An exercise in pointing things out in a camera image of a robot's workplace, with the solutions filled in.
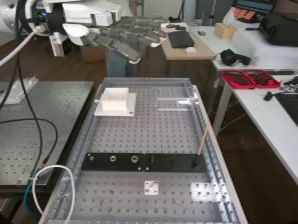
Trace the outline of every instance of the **red object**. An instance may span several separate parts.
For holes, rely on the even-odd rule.
[[[280,83],[262,70],[244,70],[243,73],[254,81],[255,87],[259,89],[279,88]]]
[[[251,20],[254,14],[255,14],[254,11],[248,11],[243,18],[247,19],[247,20]]]
[[[248,76],[238,71],[238,70],[231,70],[231,71],[222,71],[220,75],[226,82],[230,84],[232,89],[254,89],[255,88],[255,83],[254,81],[248,78]]]
[[[176,28],[176,27],[179,27],[179,25],[175,25],[175,24],[166,25],[166,28]]]
[[[240,9],[235,8],[234,15],[238,16],[239,12],[240,12]]]
[[[236,18],[244,17],[246,12],[247,12],[247,10],[242,9],[240,12],[236,15]]]

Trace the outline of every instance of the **white wall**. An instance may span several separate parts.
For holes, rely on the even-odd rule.
[[[176,17],[182,0],[143,0],[143,16]],[[195,15],[195,0],[184,0],[184,21],[192,21]]]

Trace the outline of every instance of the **screw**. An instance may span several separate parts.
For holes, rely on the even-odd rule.
[[[137,163],[138,162],[138,157],[137,156],[131,156],[130,161],[131,161],[131,163]]]
[[[109,161],[110,161],[111,163],[114,163],[115,160],[117,160],[117,157],[115,157],[115,156],[110,156],[110,157],[109,157]]]

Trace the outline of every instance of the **white block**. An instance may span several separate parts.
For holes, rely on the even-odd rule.
[[[127,88],[106,88],[101,95],[102,111],[127,111]]]
[[[143,183],[143,194],[158,195],[158,181],[146,180]]]

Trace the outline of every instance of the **mouse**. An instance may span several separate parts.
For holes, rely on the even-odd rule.
[[[186,51],[186,53],[192,54],[192,53],[196,52],[196,49],[195,49],[194,47],[187,47],[187,48],[184,49],[184,51]]]

